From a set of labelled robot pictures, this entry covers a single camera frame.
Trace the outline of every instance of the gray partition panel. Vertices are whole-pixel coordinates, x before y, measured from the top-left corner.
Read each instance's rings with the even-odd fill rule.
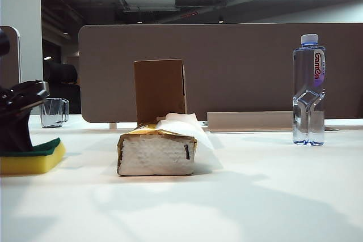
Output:
[[[181,58],[187,108],[289,111],[292,50],[317,33],[326,46],[326,117],[363,117],[361,23],[85,26],[79,33],[82,115],[136,120],[133,62]]]
[[[0,85],[10,88],[20,82],[20,36],[15,28],[0,27],[10,42],[10,51],[0,57]]]

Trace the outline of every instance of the plastic bottle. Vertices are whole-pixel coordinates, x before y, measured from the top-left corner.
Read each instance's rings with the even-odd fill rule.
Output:
[[[317,34],[301,36],[294,50],[293,142],[298,145],[324,144],[325,52]]]

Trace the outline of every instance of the glass cup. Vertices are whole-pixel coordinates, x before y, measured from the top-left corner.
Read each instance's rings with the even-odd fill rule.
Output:
[[[66,99],[46,99],[40,106],[40,121],[43,128],[61,127],[68,121],[69,101]]]

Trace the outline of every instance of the yellow sponge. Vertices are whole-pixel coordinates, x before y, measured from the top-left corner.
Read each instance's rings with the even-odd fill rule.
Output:
[[[42,174],[55,167],[66,152],[59,138],[34,146],[29,152],[1,152],[0,173],[5,175]]]

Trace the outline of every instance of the white pillar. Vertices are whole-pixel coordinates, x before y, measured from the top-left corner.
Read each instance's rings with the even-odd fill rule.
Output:
[[[20,33],[22,82],[43,78],[40,0],[0,0],[2,26]]]

